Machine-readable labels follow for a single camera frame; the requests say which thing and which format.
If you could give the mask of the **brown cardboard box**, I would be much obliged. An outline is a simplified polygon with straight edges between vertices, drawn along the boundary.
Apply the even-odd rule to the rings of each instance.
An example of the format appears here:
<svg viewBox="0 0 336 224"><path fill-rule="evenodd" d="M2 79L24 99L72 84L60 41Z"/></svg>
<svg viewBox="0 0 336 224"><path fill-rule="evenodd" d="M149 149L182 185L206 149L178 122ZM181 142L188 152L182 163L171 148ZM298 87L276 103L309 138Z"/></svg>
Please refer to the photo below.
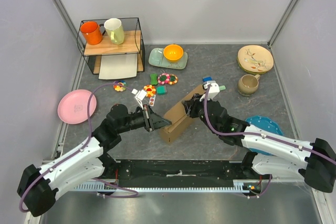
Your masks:
<svg viewBox="0 0 336 224"><path fill-rule="evenodd" d="M170 144L174 142L195 121L195 119L186 114L182 102L190 100L193 95L197 93L204 93L204 89L201 84L164 114L164 118L172 123L171 125L160 129L160 136L167 143Z"/></svg>

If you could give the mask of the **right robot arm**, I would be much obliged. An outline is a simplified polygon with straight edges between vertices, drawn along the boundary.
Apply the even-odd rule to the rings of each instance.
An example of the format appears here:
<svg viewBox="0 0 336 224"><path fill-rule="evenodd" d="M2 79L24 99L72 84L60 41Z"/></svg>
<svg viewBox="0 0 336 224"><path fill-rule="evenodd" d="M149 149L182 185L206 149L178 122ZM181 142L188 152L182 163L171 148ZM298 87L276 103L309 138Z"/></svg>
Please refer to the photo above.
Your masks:
<svg viewBox="0 0 336 224"><path fill-rule="evenodd" d="M256 149L275 156L266 161L261 155L248 153L240 166L248 179L259 175L276 175L281 170L302 177L319 191L331 193L335 183L335 151L323 139L300 141L262 130L246 121L228 115L218 101L195 94L182 105L191 118L199 118L210 131L228 145Z"/></svg>

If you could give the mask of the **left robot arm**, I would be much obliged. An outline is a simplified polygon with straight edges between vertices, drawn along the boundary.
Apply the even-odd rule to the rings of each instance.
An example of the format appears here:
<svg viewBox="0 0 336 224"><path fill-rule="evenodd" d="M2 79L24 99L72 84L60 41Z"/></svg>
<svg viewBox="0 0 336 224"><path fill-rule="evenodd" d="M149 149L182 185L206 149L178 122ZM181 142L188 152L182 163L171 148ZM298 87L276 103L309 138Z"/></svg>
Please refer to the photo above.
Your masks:
<svg viewBox="0 0 336 224"><path fill-rule="evenodd" d="M17 189L20 211L38 217L79 184L100 176L111 178L116 162L108 152L121 142L122 133L139 128L152 132L171 124L148 105L134 112L123 104L114 105L102 123L74 149L40 167L31 164L23 170Z"/></svg>

